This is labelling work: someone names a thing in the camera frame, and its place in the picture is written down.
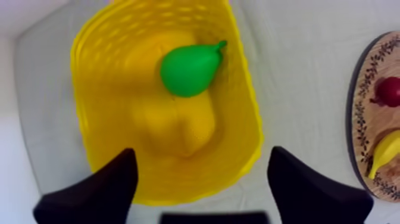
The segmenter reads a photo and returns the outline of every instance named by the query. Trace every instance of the decorative plate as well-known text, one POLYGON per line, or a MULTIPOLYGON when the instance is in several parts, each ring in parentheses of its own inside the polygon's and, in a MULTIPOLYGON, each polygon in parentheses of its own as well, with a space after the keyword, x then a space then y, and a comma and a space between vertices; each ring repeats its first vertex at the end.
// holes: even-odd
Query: decorative plate
POLYGON ((361 183, 377 198, 400 202, 400 155, 381 167, 374 180, 367 177, 377 143, 400 129, 400 107, 373 101, 377 83, 391 76, 400 77, 400 32, 381 35, 362 54, 350 86, 346 125, 351 160, 361 183))

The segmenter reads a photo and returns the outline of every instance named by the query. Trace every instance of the pear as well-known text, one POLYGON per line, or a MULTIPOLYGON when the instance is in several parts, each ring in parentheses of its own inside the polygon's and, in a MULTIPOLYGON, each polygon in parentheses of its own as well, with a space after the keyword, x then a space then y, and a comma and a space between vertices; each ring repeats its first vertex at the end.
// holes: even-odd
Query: pear
POLYGON ((216 45, 192 45, 176 48, 161 62, 161 80, 179 97, 193 97, 206 90, 221 65, 221 49, 226 41, 216 45))

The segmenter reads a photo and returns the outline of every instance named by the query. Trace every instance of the red apple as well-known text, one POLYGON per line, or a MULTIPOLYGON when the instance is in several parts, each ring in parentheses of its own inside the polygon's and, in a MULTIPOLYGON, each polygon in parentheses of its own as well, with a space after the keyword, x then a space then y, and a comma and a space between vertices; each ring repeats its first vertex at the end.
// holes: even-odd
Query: red apple
POLYGON ((400 105, 400 78, 388 77, 376 89, 376 96, 380 102, 389 107, 400 105))

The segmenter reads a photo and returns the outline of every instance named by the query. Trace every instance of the yellow basket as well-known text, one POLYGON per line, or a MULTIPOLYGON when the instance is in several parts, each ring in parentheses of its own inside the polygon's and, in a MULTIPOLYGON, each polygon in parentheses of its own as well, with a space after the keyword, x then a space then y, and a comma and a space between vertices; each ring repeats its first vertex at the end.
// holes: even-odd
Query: yellow basket
POLYGON ((188 203, 234 184, 261 155, 261 119, 228 0, 115 2, 71 50, 80 130, 93 172, 134 148, 134 203, 188 203), (160 60, 183 45, 227 40, 210 88, 170 95, 160 60))

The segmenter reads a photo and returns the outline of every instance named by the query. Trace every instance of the yellow banana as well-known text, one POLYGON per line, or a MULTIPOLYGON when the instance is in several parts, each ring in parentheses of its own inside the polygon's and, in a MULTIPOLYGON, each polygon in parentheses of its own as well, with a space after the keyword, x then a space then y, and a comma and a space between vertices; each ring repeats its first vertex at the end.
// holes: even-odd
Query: yellow banana
POLYGON ((400 153, 400 130, 391 132, 378 143, 375 148, 374 161, 368 177, 374 179, 378 169, 388 164, 397 153, 400 153))

